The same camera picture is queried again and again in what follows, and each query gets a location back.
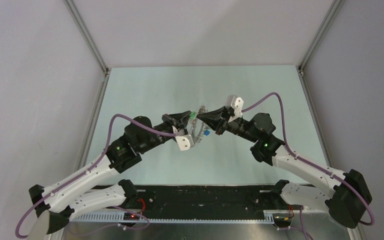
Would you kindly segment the green tag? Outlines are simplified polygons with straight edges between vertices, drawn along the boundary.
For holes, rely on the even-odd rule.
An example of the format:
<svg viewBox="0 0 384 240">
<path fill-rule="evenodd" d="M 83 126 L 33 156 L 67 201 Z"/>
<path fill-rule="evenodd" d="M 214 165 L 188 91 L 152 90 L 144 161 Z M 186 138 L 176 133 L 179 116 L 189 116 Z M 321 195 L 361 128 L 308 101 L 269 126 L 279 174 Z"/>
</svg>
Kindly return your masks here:
<svg viewBox="0 0 384 240">
<path fill-rule="evenodd" d="M 198 114 L 197 112 L 194 112 L 194 111 L 191 112 L 190 115 L 189 115 L 189 119 L 190 120 L 194 120 L 196 118 L 197 114 Z"/>
</svg>

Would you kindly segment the grey toothed keyring disc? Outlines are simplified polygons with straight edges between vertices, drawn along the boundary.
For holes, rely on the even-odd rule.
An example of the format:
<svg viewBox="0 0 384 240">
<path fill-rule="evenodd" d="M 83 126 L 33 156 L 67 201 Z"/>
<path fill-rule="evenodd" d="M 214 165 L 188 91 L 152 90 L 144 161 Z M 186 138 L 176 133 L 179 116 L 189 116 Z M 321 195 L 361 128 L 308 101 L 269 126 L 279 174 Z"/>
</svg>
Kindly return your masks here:
<svg viewBox="0 0 384 240">
<path fill-rule="evenodd" d="M 206 113 L 208 112 L 207 108 L 205 107 L 205 105 L 201 105 L 198 109 L 198 111 L 195 111 L 198 114 L 201 114 L 201 113 Z M 197 118 L 197 115 L 196 115 L 196 118 L 194 120 L 190 120 L 189 119 L 189 123 L 190 123 L 190 134 L 191 136 L 193 137 L 193 142 L 194 144 L 198 144 L 202 141 L 203 137 L 205 137 L 204 135 L 204 131 L 205 130 L 210 130 L 210 128 L 201 120 L 199 120 Z"/>
</svg>

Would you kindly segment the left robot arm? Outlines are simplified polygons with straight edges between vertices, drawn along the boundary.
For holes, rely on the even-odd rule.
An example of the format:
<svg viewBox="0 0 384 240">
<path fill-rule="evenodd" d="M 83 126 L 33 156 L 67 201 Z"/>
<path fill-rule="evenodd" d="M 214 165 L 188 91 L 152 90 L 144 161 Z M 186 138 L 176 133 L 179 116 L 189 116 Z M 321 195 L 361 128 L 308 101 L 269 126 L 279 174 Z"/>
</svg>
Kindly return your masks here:
<svg viewBox="0 0 384 240">
<path fill-rule="evenodd" d="M 103 152 L 96 159 L 63 180 L 46 187 L 36 184 L 28 190 L 36 216 L 48 217 L 45 234 L 53 234 L 76 217 L 98 209 L 136 206 L 137 190 L 128 179 L 122 179 L 103 190 L 90 190 L 133 167 L 142 160 L 144 153 L 170 140 L 175 141 L 182 151 L 190 149 L 194 144 L 187 130 L 190 115 L 189 110 L 164 114 L 162 123 L 153 126 L 146 116 L 130 118 L 115 114 L 110 120 L 110 128 L 116 118 L 130 123 L 118 139 L 111 141 L 107 138 Z"/>
</svg>

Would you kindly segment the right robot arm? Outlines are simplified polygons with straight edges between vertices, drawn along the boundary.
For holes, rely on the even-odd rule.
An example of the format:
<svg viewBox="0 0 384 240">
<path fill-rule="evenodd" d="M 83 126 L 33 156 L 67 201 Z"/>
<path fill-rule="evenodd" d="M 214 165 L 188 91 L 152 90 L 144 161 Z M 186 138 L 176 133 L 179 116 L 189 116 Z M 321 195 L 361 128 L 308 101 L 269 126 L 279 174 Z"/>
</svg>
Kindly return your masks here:
<svg viewBox="0 0 384 240">
<path fill-rule="evenodd" d="M 373 198 L 364 176 L 355 169 L 344 172 L 304 158 L 292 150 L 286 141 L 273 134 L 276 127 L 268 113 L 257 113 L 251 120 L 246 120 L 234 117 L 233 110 L 224 106 L 200 113 L 197 118 L 217 135 L 229 132 L 253 142 L 250 151 L 256 161 L 293 173 L 320 191 L 319 196 L 308 196 L 299 201 L 298 189 L 279 189 L 270 195 L 270 202 L 275 208 L 283 209 L 288 204 L 310 206 L 317 203 L 346 228 L 355 229 L 358 224 L 363 224 L 365 213 L 370 216 L 369 224 L 374 223 L 373 213 L 369 210 Z"/>
</svg>

